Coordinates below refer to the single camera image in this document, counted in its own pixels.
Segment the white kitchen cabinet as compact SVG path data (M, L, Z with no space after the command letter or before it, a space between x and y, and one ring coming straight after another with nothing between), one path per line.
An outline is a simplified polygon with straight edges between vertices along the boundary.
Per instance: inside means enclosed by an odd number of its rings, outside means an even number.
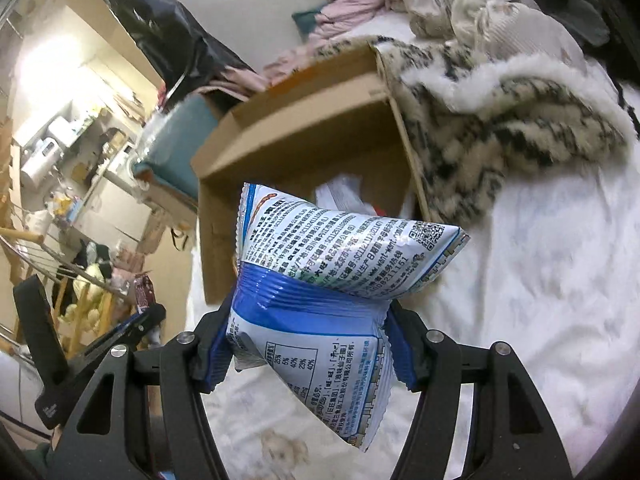
M96 244L137 247L152 214L149 206L107 179L101 179L81 206L73 228Z

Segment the white kitchen appliance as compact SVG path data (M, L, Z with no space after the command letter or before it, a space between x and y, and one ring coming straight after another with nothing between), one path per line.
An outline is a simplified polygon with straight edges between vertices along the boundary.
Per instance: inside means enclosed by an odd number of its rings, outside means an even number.
M25 188L36 190L60 160L62 150L52 138L38 141L34 152L21 168L21 182Z

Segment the open brown cardboard box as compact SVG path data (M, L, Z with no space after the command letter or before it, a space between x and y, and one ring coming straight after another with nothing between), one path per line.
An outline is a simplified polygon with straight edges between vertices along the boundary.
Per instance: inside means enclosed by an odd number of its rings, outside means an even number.
M198 177L204 296L221 304L235 281L236 212L253 182L312 200L339 174L393 214L409 192L428 215L419 159L380 48L363 44L311 65L229 110L191 160Z

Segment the yellow wooden rack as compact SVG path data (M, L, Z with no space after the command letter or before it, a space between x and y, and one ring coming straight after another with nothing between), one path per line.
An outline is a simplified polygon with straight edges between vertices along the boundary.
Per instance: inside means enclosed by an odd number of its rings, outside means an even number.
M73 280L64 276L55 296L53 322L67 359L105 335L113 326L118 296L108 282L113 267L93 263Z

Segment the black beige fuzzy blanket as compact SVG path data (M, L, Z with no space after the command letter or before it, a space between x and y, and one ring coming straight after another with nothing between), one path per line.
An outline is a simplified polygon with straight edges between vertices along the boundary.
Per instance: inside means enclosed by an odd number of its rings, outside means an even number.
M491 210L511 172L603 162L637 137L636 118L612 91L548 55L491 61L458 44L365 36L330 42L311 58L359 47L376 54L398 105L428 221L469 226Z

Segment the teal pillow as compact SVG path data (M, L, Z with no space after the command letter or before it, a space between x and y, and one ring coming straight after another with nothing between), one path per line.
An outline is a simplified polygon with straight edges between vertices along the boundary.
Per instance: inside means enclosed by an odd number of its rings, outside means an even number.
M291 18L296 26L299 37L303 42L317 28L317 15L321 13L323 6L317 6L306 11L294 12Z

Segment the white floral bear bedsheet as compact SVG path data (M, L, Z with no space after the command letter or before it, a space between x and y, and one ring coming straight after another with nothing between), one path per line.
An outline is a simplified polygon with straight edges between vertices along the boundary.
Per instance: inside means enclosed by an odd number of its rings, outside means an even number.
M578 70L637 121L603 162L513 171L468 242L398 301L427 328L431 375L394 378L368 448L355 448L269 366L206 402L232 479L569 479L596 454L639 379L639 91Z

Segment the beige crumpled quilt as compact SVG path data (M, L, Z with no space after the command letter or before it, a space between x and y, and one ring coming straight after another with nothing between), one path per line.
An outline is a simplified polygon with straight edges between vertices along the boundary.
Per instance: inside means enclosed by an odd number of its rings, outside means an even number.
M578 42L534 0L385 0L385 4L407 14L413 35L421 39L454 40L495 60L544 54L575 68L585 62Z

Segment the red white snack bar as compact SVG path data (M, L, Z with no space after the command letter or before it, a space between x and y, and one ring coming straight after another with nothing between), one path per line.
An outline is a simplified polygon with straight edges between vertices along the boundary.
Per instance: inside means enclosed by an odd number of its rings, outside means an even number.
M387 212L386 210L384 210L383 208L379 207L379 206L374 206L373 210L375 212L375 214L379 217L386 217L386 218L395 218L396 214L393 214L392 212Z

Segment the black plastic bag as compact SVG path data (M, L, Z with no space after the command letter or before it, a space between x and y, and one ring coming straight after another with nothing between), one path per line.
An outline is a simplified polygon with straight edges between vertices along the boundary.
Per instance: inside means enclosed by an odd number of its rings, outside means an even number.
M221 89L238 99L260 89L254 70L178 0L103 1L162 78L166 110L198 89Z

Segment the pink crumpled clothes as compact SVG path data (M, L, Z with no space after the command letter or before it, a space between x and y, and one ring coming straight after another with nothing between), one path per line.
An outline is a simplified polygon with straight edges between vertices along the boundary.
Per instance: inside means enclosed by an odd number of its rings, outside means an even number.
M257 73L250 68L235 68L230 65L222 75L213 79L213 88L246 101L257 92L262 92L285 80L288 76L306 68L314 52L337 36L371 21L384 12L384 0L328 0L317 15L317 28L308 40L293 50L281 54L274 62Z

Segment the large blue white snack bag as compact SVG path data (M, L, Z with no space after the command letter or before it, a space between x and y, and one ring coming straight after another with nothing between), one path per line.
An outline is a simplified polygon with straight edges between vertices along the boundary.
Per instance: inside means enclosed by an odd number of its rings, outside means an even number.
M368 448L397 377L390 304L434 281L468 239L458 226L323 209L247 183L227 328L236 368L271 367L334 434Z

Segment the teal cushioned chair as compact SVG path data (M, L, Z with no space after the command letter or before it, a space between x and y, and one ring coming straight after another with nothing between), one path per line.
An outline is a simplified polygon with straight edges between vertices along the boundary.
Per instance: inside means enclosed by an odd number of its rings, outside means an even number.
M155 114L142 130L131 173L140 182L168 186L198 199L191 159L217 127L218 113L206 96L187 96L167 114Z

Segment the dark jacket on bed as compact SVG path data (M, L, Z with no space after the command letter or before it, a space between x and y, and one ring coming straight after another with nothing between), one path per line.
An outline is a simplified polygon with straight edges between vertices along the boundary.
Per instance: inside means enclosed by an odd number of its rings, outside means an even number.
M610 30L598 0L535 0L545 14L562 24L581 47L600 48Z

